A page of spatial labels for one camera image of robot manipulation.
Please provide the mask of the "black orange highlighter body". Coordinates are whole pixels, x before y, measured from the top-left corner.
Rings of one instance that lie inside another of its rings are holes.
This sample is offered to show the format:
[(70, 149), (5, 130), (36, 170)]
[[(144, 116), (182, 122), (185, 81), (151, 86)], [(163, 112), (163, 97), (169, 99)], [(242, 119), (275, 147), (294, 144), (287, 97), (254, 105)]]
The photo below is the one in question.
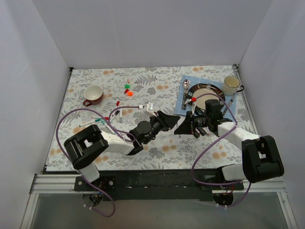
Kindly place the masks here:
[(195, 136), (195, 138), (199, 138), (200, 137), (200, 134), (197, 131), (194, 131), (193, 135)]

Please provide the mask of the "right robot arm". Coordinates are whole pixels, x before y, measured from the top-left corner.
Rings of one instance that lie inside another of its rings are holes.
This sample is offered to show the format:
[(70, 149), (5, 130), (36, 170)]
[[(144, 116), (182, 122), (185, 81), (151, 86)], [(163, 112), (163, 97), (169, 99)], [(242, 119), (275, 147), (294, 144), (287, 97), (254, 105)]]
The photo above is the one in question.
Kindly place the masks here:
[(259, 136), (237, 127), (237, 121), (223, 117), (218, 100), (207, 100), (205, 108), (203, 115), (195, 116), (188, 111), (174, 134), (193, 135), (196, 128), (207, 127), (218, 136), (214, 144), (225, 139), (241, 150), (241, 163), (219, 167), (214, 185), (225, 190), (243, 180), (257, 183), (284, 175), (284, 166), (272, 136)]

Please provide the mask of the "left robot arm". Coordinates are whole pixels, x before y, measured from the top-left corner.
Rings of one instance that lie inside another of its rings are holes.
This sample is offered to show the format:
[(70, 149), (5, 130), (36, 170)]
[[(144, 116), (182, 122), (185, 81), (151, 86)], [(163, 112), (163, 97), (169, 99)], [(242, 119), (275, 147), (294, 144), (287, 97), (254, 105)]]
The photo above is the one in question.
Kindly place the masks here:
[(66, 153), (73, 165), (85, 179), (89, 190), (96, 191), (101, 187), (100, 173), (94, 160), (103, 152), (120, 153), (133, 156), (143, 150), (143, 146), (154, 140), (160, 131), (169, 131), (179, 121), (176, 115), (167, 115), (157, 111), (149, 121), (141, 121), (131, 130), (128, 142), (125, 138), (101, 131), (95, 124), (83, 129), (64, 142)]

